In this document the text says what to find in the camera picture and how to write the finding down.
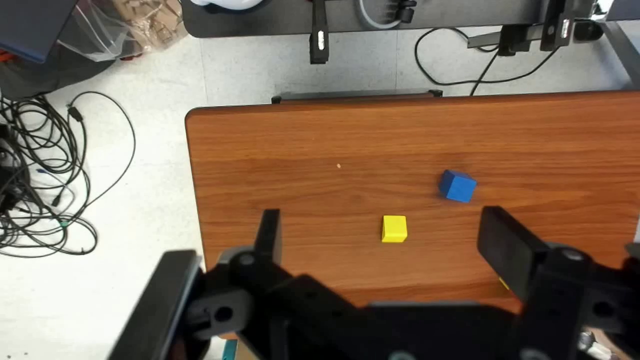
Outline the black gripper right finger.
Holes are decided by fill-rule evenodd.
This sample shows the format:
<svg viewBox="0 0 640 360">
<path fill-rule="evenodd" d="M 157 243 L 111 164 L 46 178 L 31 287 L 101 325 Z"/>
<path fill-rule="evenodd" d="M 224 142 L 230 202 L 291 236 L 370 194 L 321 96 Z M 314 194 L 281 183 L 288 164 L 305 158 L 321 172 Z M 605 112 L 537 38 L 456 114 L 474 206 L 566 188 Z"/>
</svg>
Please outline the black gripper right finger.
<svg viewBox="0 0 640 360">
<path fill-rule="evenodd" d="M 543 262 L 549 246 L 501 206 L 483 206 L 478 251 L 506 287 L 526 300 L 535 267 Z"/>
</svg>

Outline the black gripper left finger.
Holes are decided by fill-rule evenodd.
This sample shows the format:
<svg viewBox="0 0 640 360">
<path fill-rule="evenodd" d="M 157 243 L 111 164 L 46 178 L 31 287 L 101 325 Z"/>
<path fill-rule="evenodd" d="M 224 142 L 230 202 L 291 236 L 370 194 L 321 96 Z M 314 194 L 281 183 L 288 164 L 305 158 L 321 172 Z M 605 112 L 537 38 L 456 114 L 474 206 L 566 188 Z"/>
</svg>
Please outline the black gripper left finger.
<svg viewBox="0 0 640 360">
<path fill-rule="evenodd" d="M 261 212 L 261 220 L 258 226 L 253 251 L 260 257 L 267 257 L 272 262 L 280 262 L 281 246 L 280 246 L 280 209 L 267 207 Z"/>
</svg>

